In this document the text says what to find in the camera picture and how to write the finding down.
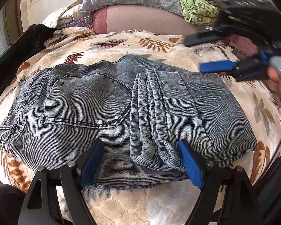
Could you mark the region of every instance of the person's leg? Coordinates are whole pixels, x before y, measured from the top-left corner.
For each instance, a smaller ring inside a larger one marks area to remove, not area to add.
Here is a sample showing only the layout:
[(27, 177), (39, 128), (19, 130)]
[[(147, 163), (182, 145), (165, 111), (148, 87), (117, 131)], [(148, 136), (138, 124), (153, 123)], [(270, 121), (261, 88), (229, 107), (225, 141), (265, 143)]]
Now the person's leg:
[(264, 225), (281, 225), (281, 156), (273, 162), (253, 189), (258, 196)]
[(0, 213), (10, 225), (17, 225), (25, 195), (16, 187), (0, 184)]

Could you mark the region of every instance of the black cable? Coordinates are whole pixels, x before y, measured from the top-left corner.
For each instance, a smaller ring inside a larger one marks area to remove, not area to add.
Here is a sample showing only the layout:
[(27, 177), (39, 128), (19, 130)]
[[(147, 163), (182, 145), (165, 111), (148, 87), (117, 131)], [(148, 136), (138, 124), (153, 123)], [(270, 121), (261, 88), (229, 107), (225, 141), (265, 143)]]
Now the black cable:
[(279, 149), (281, 147), (281, 139), (280, 139), (280, 142), (279, 142), (279, 145), (278, 147), (276, 148), (276, 151), (275, 153), (273, 154), (273, 157), (270, 159), (270, 162), (269, 164), (265, 167), (264, 171), (262, 172), (261, 176), (259, 179), (263, 178), (263, 176), (265, 175), (265, 173), (267, 172), (267, 170), (270, 168), (271, 164), (273, 163), (273, 161), (276, 159), (275, 156), (277, 155)]

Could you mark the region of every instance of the striped fabric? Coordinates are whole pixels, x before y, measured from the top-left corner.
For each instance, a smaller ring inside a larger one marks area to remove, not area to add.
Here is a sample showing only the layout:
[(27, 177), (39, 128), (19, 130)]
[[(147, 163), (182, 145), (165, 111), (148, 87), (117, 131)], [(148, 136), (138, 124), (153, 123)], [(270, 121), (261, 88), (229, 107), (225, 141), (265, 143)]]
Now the striped fabric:
[(105, 153), (90, 185), (102, 189), (187, 180), (177, 153), (181, 138), (221, 166), (257, 143), (216, 75), (135, 55), (36, 73), (22, 84), (0, 126), (0, 150), (34, 171), (76, 160), (96, 138)]

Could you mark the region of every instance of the folded green cloth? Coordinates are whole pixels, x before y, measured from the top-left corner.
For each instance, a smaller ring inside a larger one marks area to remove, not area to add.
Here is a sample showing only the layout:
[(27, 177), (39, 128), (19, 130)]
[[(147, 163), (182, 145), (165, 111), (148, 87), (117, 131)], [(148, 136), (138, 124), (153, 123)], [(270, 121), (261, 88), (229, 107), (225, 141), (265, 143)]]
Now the folded green cloth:
[(195, 25), (209, 25), (215, 22), (218, 8), (206, 0), (180, 0), (186, 22)]

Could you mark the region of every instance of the blue gripper pad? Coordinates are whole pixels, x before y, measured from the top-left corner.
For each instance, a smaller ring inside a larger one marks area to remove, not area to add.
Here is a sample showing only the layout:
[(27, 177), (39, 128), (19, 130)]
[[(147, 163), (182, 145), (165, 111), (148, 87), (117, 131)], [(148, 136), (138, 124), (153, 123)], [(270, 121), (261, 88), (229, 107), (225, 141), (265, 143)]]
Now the blue gripper pad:
[(202, 190), (204, 186), (202, 169), (204, 168), (203, 163), (205, 163), (203, 157), (195, 152), (185, 139), (178, 141), (178, 151), (190, 181), (199, 190)]
[(90, 185), (95, 176), (96, 170), (101, 163), (101, 160), (103, 159), (104, 143), (99, 139), (96, 139), (93, 144), (95, 143), (96, 146), (94, 147), (89, 158), (85, 162), (83, 169), (81, 170), (80, 186), (82, 189)]
[(216, 73), (216, 72), (228, 72), (237, 67), (236, 62), (230, 60), (209, 62), (200, 64), (201, 73)]

